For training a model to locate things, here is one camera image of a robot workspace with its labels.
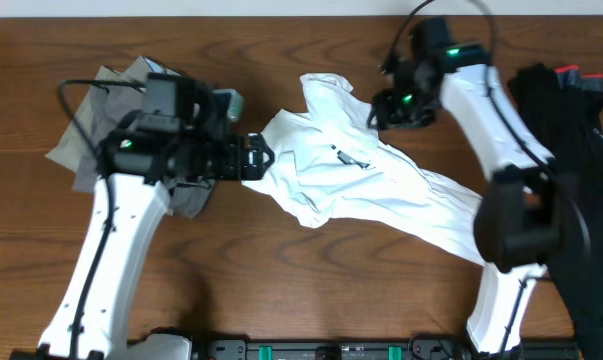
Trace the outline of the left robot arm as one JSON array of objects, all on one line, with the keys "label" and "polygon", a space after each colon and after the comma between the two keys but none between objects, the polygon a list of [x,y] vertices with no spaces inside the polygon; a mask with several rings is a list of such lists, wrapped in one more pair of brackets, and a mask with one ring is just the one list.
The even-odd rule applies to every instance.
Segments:
[{"label": "left robot arm", "polygon": [[95,143],[78,131],[98,178],[87,234],[64,298],[32,352],[10,360],[198,359],[193,336],[174,328],[128,342],[128,323],[149,245],[168,211],[167,181],[254,181],[275,156],[263,136],[230,132],[244,100],[188,76],[149,73],[130,88],[131,111]]}]

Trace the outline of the white t-shirt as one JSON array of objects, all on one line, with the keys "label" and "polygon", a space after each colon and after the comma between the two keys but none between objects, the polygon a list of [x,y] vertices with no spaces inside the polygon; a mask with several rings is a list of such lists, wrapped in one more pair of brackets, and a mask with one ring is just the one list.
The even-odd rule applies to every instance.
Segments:
[{"label": "white t-shirt", "polygon": [[275,161],[245,187],[271,196],[308,228],[331,219],[381,222],[481,265],[473,221],[481,197],[420,168],[368,128],[371,106],[334,73],[307,73],[307,110],[280,110],[262,131]]}]

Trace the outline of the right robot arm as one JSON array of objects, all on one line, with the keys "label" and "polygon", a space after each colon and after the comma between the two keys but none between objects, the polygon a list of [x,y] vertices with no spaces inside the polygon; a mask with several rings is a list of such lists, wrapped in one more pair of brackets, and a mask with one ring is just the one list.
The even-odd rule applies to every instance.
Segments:
[{"label": "right robot arm", "polygon": [[422,128],[448,112],[471,145],[488,187],[473,220],[484,267],[474,310],[459,340],[427,337],[411,346],[416,359],[575,359],[561,340],[525,341],[520,326],[534,287],[575,231],[583,254],[590,235],[578,208],[573,174],[514,109],[493,62],[494,47],[459,43],[444,17],[407,19],[399,31],[410,52],[391,48],[382,63],[389,88],[372,101],[370,128]]}]

